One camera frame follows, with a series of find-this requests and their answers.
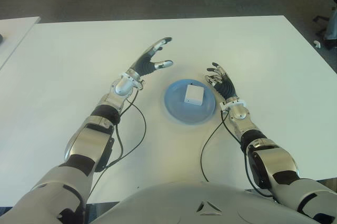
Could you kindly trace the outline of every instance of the wire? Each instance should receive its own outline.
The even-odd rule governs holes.
[[[137,92],[136,92],[136,95],[135,95],[135,97],[133,98],[133,100],[130,102],[130,101],[128,101],[129,103],[130,103],[130,105],[121,113],[121,115],[120,115],[120,117],[133,105],[133,103],[134,103],[134,101],[136,100],[136,98],[137,98],[137,95],[138,95],[138,90],[137,90]]]
[[[118,160],[123,156],[124,148],[123,148],[123,144],[122,144],[122,141],[121,141],[121,138],[120,138],[120,133],[118,132],[118,124],[116,124],[115,128],[116,128],[117,139],[118,139],[118,142],[120,143],[120,147],[121,147],[120,156],[117,158],[117,160]]]
[[[222,111],[220,111],[220,114],[221,114],[221,123],[220,123],[220,125],[223,124],[223,125],[225,126],[225,128],[227,129],[228,133],[230,133],[231,136],[232,136],[238,143],[240,143],[240,141],[239,141],[239,140],[234,136],[234,134],[228,129],[228,127],[227,127],[227,125],[226,125],[226,123],[225,123],[225,121],[226,121],[226,119],[227,119],[229,113],[226,114],[226,117],[225,117],[225,118],[223,118],[223,113],[222,113]],[[209,142],[209,140],[211,139],[211,137],[213,136],[213,134],[217,131],[217,129],[220,127],[220,125],[217,126],[217,128],[216,128],[216,129],[213,131],[213,133],[210,135],[210,137],[209,137],[208,140],[206,141],[206,143],[205,143],[205,145],[204,145],[204,147],[202,148],[202,151],[201,151],[201,156],[200,156],[201,171],[202,171],[202,174],[204,175],[204,178],[206,179],[207,182],[209,182],[209,180],[206,178],[206,175],[205,175],[204,170],[203,170],[203,167],[202,167],[202,162],[201,162],[201,161],[202,161],[202,153],[203,153],[203,151],[204,151],[204,148],[205,148],[206,144]],[[264,196],[264,197],[268,197],[268,198],[273,197],[273,195],[267,195],[267,194],[264,194],[264,193],[260,192],[260,191],[257,189],[257,187],[253,184],[253,182],[252,182],[252,180],[251,180],[251,178],[250,178],[250,176],[249,176],[249,173],[248,173],[247,156],[246,156],[245,153],[244,153],[244,165],[245,165],[245,170],[246,170],[246,175],[247,175],[248,181],[249,181],[249,183],[251,184],[251,186],[254,188],[254,190],[255,190],[258,194],[260,194],[260,195],[262,195],[262,196]]]
[[[260,195],[262,195],[262,196],[265,196],[265,197],[268,197],[268,198],[273,197],[273,195],[267,195],[267,194],[262,193],[262,192],[261,192],[260,190],[258,190],[258,189],[256,188],[256,186],[253,184],[251,178],[249,177],[249,173],[248,173],[247,156],[245,155],[245,153],[244,153],[243,155],[244,155],[244,167],[245,167],[245,169],[246,169],[246,175],[247,175],[247,178],[248,178],[249,183],[251,184],[251,186],[254,188],[254,190],[255,190],[258,194],[260,194]]]
[[[228,112],[227,112],[227,115],[226,115],[226,118],[224,119],[223,118],[223,114],[222,114],[222,111],[220,111],[220,114],[221,114],[221,120],[222,120],[222,123],[223,123],[223,125],[225,126],[225,128],[227,129],[227,131],[228,131],[228,133],[230,133],[231,135],[232,135],[232,137],[240,144],[240,142],[239,142],[239,140],[236,138],[236,136],[235,135],[233,135],[233,133],[227,128],[227,125],[226,125],[226,123],[225,123],[225,120],[226,120],[226,118],[227,118],[227,116],[228,116]]]
[[[201,150],[201,155],[200,155],[200,167],[201,167],[201,172],[202,172],[202,175],[204,176],[205,180],[207,182],[209,182],[209,180],[207,179],[206,175],[205,175],[205,172],[204,172],[204,169],[202,167],[202,154],[204,153],[204,149],[206,147],[206,145],[208,144],[208,142],[210,141],[210,139],[212,138],[212,136],[214,135],[214,133],[220,128],[220,126],[222,125],[222,122],[223,120],[220,122],[220,124],[216,127],[216,129],[211,133],[211,135],[209,136],[209,138],[207,139],[206,143],[204,144],[204,146],[202,147],[202,150]]]
[[[133,152],[142,142],[143,142],[143,140],[144,140],[144,138],[145,138],[145,135],[146,135],[146,120],[145,120],[145,117],[144,117],[144,115],[143,115],[143,113],[140,111],[140,109],[135,105],[135,104],[133,104],[133,102],[135,101],[135,98],[130,102],[130,101],[128,101],[127,100],[127,102],[129,102],[130,103],[130,106],[134,106],[138,111],[139,111],[139,113],[141,113],[141,115],[142,115],[142,117],[143,117],[143,120],[144,120],[144,134],[143,134],[143,137],[142,137],[142,139],[141,139],[141,141],[132,149],[132,150],[130,150],[128,153],[126,153],[124,156],[120,156],[119,158],[117,158],[116,160],[114,160],[114,161],[112,161],[110,164],[108,164],[107,166],[105,166],[105,168],[104,168],[104,170],[103,170],[103,172],[100,174],[100,176],[98,177],[98,179],[97,179],[97,181],[96,181],[96,183],[95,183],[95,185],[94,185],[94,187],[91,189],[91,191],[90,191],[90,194],[89,194],[89,197],[90,197],[90,195],[92,194],[92,192],[94,191],[94,189],[95,189],[95,187],[97,186],[97,184],[98,184],[98,182],[99,182],[99,180],[101,179],[101,177],[103,176],[103,174],[111,167],[111,166],[113,166],[114,164],[116,164],[117,162],[119,162],[120,160],[122,160],[123,158],[125,158],[126,156],[128,156],[131,152]],[[117,125],[116,125],[116,134],[117,134],[117,137],[119,138],[119,133],[117,133]]]

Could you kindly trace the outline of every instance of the white desk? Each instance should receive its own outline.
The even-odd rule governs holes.
[[[0,20],[0,34],[3,37],[3,41],[0,43],[0,69],[21,40],[39,20],[39,17]]]
[[[186,126],[166,112],[163,95],[178,79],[205,82],[211,62],[227,70],[253,121],[292,154],[301,177],[337,176],[336,73],[283,16],[38,24],[0,71],[0,206],[13,205],[63,162],[68,140],[110,83],[166,36],[173,40],[154,60],[175,64],[145,76],[136,101],[148,124],[144,143],[104,174],[89,202],[203,180],[200,152],[220,122],[219,106],[207,123]],[[143,121],[134,108],[120,134],[125,151],[139,142]],[[112,159],[119,150],[116,143]],[[210,181],[250,188],[243,154],[224,128],[203,163]]]

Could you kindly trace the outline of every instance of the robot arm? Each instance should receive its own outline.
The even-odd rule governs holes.
[[[111,85],[94,111],[68,142],[65,162],[51,169],[0,223],[83,223],[93,174],[102,171],[112,152],[114,127],[120,122],[125,100],[133,88],[143,89],[141,76],[169,67],[172,61],[150,62],[171,41],[164,38],[145,53]]]
[[[280,204],[319,223],[333,223],[337,216],[337,194],[315,180],[299,177],[292,156],[251,121],[250,112],[236,95],[227,73],[218,64],[213,66],[216,69],[207,70],[217,74],[205,78],[226,101],[220,104],[222,112],[228,113],[241,150],[248,157],[255,183],[268,189]]]

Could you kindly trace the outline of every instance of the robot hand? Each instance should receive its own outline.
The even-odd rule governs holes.
[[[236,97],[235,87],[225,70],[217,63],[212,63],[216,68],[207,68],[207,71],[216,75],[205,75],[205,79],[224,99]]]
[[[143,89],[144,81],[141,77],[161,68],[167,68],[173,65],[171,60],[165,60],[157,63],[151,62],[151,58],[158,50],[163,49],[163,45],[171,41],[171,37],[160,39],[148,48],[132,66],[122,74],[122,78],[115,83],[115,92],[119,96],[127,95],[133,87],[138,90]]]
[[[171,65],[173,65],[173,62],[171,60],[165,60],[157,63],[153,63],[150,61],[154,54],[156,54],[158,50],[162,50],[162,46],[164,44],[167,44],[171,40],[171,37],[166,37],[154,43],[137,59],[137,61],[130,68],[136,71],[139,76],[144,76],[146,74],[154,72],[155,70],[170,67]]]

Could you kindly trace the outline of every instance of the small white cube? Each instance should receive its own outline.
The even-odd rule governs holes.
[[[204,88],[201,86],[187,85],[185,102],[193,105],[202,105]]]

